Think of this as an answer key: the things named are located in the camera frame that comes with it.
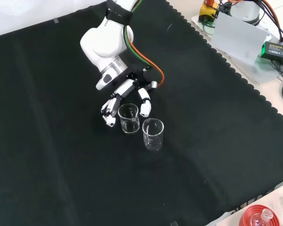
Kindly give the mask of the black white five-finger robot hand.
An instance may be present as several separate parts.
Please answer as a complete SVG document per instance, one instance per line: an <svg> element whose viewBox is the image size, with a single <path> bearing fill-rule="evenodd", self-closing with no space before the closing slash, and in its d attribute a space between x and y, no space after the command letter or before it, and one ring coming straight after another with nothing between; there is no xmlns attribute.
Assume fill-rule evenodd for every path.
<svg viewBox="0 0 283 226"><path fill-rule="evenodd" d="M127 79L111 94L110 99L101 107L102 118L106 124L113 127L116 123L116 114L122 99L126 98L132 91L138 91L142 101L140 115L149 117L151 112L151 98L149 92L158 87L156 81L147 81L142 76L131 73Z"/></svg>

